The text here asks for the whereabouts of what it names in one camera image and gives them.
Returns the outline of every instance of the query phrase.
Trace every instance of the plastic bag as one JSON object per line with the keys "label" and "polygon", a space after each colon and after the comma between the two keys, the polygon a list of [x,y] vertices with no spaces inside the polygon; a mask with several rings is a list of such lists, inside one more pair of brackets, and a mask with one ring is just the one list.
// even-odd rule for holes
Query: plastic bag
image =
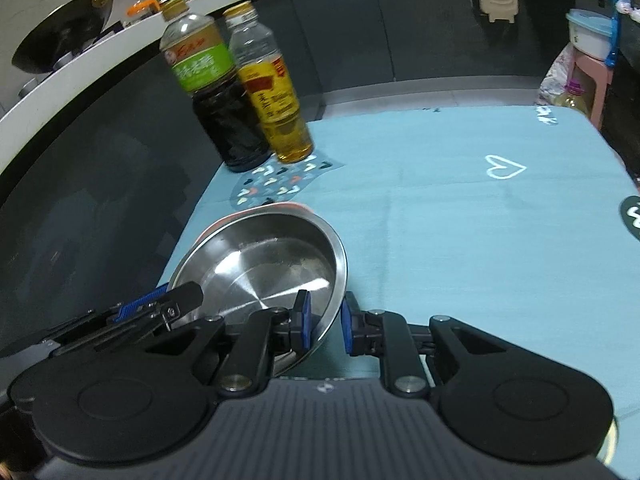
{"label": "plastic bag", "polygon": [[558,57],[551,64],[551,68],[542,80],[536,104],[553,105],[556,103],[556,98],[564,92],[566,77],[572,62],[574,62],[574,46],[568,43],[558,54]]}

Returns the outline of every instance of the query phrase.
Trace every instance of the plastic container with blue lid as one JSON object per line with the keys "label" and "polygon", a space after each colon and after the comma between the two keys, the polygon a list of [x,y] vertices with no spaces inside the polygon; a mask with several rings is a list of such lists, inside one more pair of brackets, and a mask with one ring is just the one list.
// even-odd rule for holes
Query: plastic container with blue lid
{"label": "plastic container with blue lid", "polygon": [[566,18],[574,47],[587,56],[604,61],[609,54],[611,18],[582,9],[571,9]]}

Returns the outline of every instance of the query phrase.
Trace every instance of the bottle with pink cap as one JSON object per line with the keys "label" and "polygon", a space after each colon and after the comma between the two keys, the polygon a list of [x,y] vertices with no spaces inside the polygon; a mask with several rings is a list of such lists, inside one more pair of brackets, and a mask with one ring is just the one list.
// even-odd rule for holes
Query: bottle with pink cap
{"label": "bottle with pink cap", "polygon": [[573,108],[589,117],[589,109],[587,108],[587,103],[584,102],[582,94],[584,94],[584,90],[582,90],[580,82],[577,79],[571,79],[564,86],[564,92],[556,99],[556,105]]}

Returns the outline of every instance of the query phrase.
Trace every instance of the bowl rim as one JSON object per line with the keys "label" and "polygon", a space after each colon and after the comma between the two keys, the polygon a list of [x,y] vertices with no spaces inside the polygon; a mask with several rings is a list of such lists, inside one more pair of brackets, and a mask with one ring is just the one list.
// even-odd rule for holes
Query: bowl rim
{"label": "bowl rim", "polygon": [[247,218],[255,218],[258,216],[264,215],[288,215],[295,216],[297,218],[303,219],[313,226],[315,226],[327,239],[329,245],[332,248],[335,259],[335,282],[334,282],[334,290],[332,290],[331,296],[329,298],[329,303],[327,304],[327,308],[322,314],[320,321],[313,329],[311,334],[311,350],[304,355],[297,355],[295,352],[291,351],[286,354],[282,354],[276,357],[273,364],[273,375],[278,376],[289,370],[294,365],[302,362],[309,355],[311,355],[315,350],[320,346],[322,339],[326,336],[327,332],[331,328],[331,325],[334,323],[335,318],[338,316],[338,312],[340,312],[340,306],[342,304],[342,300],[344,299],[344,294],[347,289],[347,255],[344,251],[344,246],[338,233],[335,232],[334,228],[326,222],[324,219],[320,218],[317,214],[307,210],[306,208],[277,208],[273,206],[277,206],[277,204],[271,204],[270,208],[262,208],[260,210],[251,209],[245,211],[246,214],[240,214],[236,218],[233,218],[231,221],[222,224],[219,228],[215,229],[215,231],[208,234],[202,240],[199,240],[196,244],[194,244],[191,249],[183,256],[178,265],[175,267],[174,272],[172,273],[171,279],[169,280],[168,290],[174,288],[175,283],[180,278],[180,274],[184,269],[184,266],[191,259],[191,257],[205,244],[208,243],[213,237],[217,236],[219,233],[224,231],[225,229],[244,221]]}

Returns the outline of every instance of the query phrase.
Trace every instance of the plastic stool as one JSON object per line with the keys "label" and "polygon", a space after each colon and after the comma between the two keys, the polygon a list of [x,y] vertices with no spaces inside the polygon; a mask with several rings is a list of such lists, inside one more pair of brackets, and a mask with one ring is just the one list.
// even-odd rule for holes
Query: plastic stool
{"label": "plastic stool", "polygon": [[587,56],[574,47],[574,60],[569,67],[569,73],[566,76],[567,81],[571,81],[576,66],[596,83],[590,120],[591,124],[599,131],[602,126],[604,98],[607,95],[607,86],[611,84],[613,78],[613,70],[607,67],[603,61],[593,59],[593,57]]}

